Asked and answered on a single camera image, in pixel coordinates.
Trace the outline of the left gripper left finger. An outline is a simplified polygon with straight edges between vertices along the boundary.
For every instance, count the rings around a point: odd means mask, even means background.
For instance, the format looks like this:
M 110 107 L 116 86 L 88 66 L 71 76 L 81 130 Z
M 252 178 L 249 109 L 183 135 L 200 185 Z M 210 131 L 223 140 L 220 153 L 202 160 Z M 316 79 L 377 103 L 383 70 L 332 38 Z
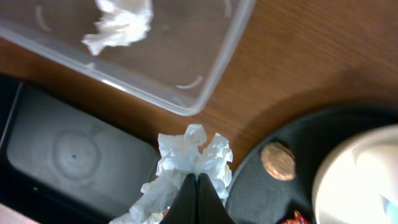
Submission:
M 196 215 L 197 180 L 195 174 L 188 174 L 160 224 L 195 224 Z

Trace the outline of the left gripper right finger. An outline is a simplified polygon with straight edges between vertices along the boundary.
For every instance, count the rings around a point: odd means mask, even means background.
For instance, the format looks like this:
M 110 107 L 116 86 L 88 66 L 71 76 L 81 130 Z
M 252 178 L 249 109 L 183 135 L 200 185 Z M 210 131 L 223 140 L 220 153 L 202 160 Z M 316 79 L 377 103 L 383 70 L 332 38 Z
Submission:
M 198 224 L 234 224 L 225 210 L 209 176 L 198 176 Z

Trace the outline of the white tissue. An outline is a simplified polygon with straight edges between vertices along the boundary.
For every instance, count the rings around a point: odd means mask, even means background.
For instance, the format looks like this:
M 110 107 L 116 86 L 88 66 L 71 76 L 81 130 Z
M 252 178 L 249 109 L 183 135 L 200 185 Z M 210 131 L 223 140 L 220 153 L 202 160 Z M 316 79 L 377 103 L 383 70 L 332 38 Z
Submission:
M 105 47 L 128 47 L 147 37 L 154 16 L 152 0 L 96 0 L 101 11 L 95 22 L 97 33 L 81 41 L 90 54 L 99 55 Z
M 185 177 L 207 174 L 218 198 L 228 198 L 227 187 L 231 183 L 233 152 L 229 140 L 219 133 L 200 152 L 199 147 L 207 142 L 206 132 L 200 124 L 188 125 L 183 135 L 159 134 L 161 159 L 157 163 L 156 176 L 152 182 L 141 187 L 141 198 L 127 213 L 110 221 L 121 223 L 160 223 L 180 190 Z

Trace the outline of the brown cookie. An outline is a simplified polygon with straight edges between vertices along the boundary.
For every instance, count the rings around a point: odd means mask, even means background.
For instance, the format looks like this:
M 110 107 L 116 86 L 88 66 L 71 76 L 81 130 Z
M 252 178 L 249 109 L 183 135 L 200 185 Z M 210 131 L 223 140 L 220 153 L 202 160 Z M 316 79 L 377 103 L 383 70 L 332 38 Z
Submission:
M 295 157 L 290 149 L 279 142 L 272 142 L 261 150 L 260 159 L 265 171 L 274 179 L 294 180 Z

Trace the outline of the red snack wrapper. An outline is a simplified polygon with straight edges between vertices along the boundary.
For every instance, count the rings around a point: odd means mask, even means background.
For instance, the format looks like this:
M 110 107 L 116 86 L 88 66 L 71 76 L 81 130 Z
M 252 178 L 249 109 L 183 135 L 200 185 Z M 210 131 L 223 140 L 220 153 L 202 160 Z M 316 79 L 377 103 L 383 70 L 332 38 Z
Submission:
M 297 210 L 294 211 L 294 217 L 288 218 L 280 222 L 280 224 L 312 224 L 308 221 L 300 212 Z

